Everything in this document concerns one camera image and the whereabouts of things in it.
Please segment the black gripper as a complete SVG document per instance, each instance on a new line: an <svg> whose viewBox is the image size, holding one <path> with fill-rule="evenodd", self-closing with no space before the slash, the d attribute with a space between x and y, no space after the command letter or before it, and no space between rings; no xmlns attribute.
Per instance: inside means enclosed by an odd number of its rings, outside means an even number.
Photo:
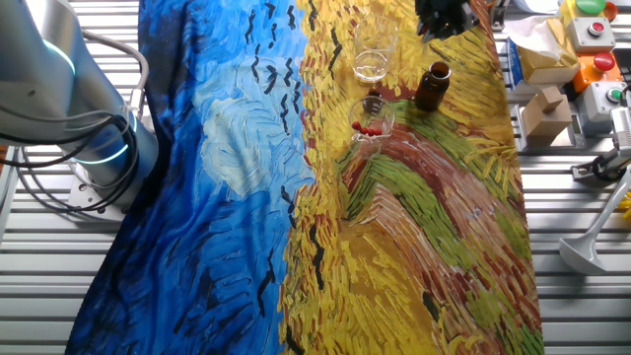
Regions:
<svg viewBox="0 0 631 355"><path fill-rule="evenodd" d="M415 0L415 14L423 42L445 40L479 24L468 0Z"/></svg>

